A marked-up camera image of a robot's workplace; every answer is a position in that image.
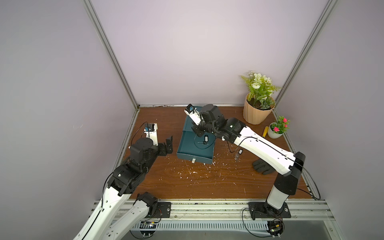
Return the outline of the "silver keys black tag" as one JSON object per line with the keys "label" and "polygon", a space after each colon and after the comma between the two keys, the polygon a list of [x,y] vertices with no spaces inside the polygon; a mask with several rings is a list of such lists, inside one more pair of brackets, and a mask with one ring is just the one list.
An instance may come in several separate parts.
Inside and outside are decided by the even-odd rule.
{"label": "silver keys black tag", "polygon": [[236,152],[236,154],[235,154],[235,161],[236,162],[240,160],[240,156],[242,153],[243,153],[243,149],[240,149],[238,152]]}
{"label": "silver keys black tag", "polygon": [[207,145],[208,143],[209,143],[208,135],[204,135],[204,139],[198,142],[198,144],[203,144],[203,145]]}

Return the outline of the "teal drawer tray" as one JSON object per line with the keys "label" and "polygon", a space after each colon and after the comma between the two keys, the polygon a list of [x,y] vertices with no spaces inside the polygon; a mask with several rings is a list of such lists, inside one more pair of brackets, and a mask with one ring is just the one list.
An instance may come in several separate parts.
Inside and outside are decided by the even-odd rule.
{"label": "teal drawer tray", "polygon": [[[199,141],[204,139],[204,135],[209,136],[209,143],[207,145],[198,144]],[[202,137],[198,137],[193,131],[183,131],[177,157],[193,163],[211,165],[213,163],[215,141],[216,137],[210,133],[204,133]]]}

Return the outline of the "teal drawer cabinet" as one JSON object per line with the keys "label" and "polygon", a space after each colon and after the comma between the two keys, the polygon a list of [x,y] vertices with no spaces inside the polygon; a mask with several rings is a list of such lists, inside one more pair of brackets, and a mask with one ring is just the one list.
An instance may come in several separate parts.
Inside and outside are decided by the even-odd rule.
{"label": "teal drawer cabinet", "polygon": [[196,109],[195,106],[189,104],[185,108],[184,112],[192,120],[192,130],[198,137],[201,137],[204,133],[212,133],[212,129],[210,128],[209,124],[205,122],[201,113]]}

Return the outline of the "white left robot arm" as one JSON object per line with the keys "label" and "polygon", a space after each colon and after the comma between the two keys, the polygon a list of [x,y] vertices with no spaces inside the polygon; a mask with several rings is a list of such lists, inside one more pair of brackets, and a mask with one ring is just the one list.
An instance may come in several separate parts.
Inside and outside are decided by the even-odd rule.
{"label": "white left robot arm", "polygon": [[133,206],[116,222],[114,218],[126,200],[144,181],[157,157],[173,152],[173,138],[155,143],[157,137],[140,138],[130,147],[127,162],[108,177],[103,195],[87,222],[75,236],[76,240],[120,240],[146,216],[153,217],[158,199],[145,192],[138,195]]}

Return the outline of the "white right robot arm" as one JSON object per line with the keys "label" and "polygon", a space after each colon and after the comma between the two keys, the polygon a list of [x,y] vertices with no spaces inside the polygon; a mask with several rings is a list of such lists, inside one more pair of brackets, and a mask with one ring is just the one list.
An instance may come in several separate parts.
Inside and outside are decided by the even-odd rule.
{"label": "white right robot arm", "polygon": [[279,148],[237,118],[226,119],[215,105],[208,104],[198,110],[190,104],[185,113],[193,121],[192,129],[198,136],[211,133],[218,139],[248,150],[278,173],[264,209],[271,214],[281,212],[288,197],[297,192],[306,156]]}

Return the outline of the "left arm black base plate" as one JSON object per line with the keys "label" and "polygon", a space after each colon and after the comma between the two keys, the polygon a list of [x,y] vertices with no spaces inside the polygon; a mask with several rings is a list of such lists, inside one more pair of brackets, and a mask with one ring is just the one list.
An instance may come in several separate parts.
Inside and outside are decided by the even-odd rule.
{"label": "left arm black base plate", "polygon": [[165,218],[168,219],[171,216],[172,203],[171,202],[157,202],[149,208],[148,214],[145,218]]}

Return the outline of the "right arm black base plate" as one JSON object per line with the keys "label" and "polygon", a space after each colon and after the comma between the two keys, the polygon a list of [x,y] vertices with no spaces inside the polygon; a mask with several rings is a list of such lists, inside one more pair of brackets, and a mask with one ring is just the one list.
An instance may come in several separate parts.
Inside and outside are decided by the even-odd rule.
{"label": "right arm black base plate", "polygon": [[291,218],[291,212],[288,204],[284,203],[280,209],[271,207],[268,203],[262,202],[248,202],[249,212],[251,218],[255,219],[277,219],[277,218]]}

